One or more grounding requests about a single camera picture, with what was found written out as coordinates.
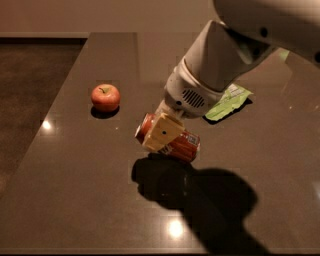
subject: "apple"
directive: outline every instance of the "apple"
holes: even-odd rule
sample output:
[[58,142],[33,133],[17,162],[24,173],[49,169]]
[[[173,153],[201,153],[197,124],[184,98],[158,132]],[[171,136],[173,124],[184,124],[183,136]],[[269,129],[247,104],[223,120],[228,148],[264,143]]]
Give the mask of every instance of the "apple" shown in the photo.
[[91,93],[93,106],[100,112],[112,112],[119,107],[120,92],[111,84],[100,84]]

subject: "green cloth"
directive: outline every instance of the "green cloth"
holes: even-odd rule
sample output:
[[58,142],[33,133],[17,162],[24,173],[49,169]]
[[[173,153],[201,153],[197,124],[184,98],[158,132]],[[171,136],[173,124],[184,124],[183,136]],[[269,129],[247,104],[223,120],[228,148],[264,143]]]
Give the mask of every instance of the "green cloth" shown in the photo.
[[240,108],[252,92],[247,89],[231,84],[225,90],[220,101],[208,111],[205,117],[212,121],[218,121],[230,114],[233,110]]

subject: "orange can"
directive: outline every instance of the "orange can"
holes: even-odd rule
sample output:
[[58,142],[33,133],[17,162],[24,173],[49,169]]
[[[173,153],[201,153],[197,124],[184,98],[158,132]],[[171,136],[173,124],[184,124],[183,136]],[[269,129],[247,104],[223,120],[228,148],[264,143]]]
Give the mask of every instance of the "orange can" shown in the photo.
[[[155,114],[147,113],[139,127],[135,137],[142,144],[144,137],[152,126]],[[165,145],[158,152],[186,163],[191,163],[200,151],[200,137],[188,131],[183,131],[179,137]]]

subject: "apple stem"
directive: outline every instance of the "apple stem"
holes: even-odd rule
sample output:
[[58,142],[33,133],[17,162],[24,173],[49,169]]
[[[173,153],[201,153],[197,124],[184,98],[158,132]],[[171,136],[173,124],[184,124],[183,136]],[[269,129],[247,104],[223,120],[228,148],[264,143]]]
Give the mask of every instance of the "apple stem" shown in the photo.
[[99,88],[103,93],[107,93],[109,91],[109,88],[105,88],[105,90],[103,88]]

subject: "floor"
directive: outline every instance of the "floor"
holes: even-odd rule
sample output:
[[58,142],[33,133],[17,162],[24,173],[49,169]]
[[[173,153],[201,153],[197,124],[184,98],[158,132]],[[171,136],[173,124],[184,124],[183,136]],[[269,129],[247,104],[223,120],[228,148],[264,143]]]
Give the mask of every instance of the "floor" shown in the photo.
[[0,198],[85,39],[0,39]]

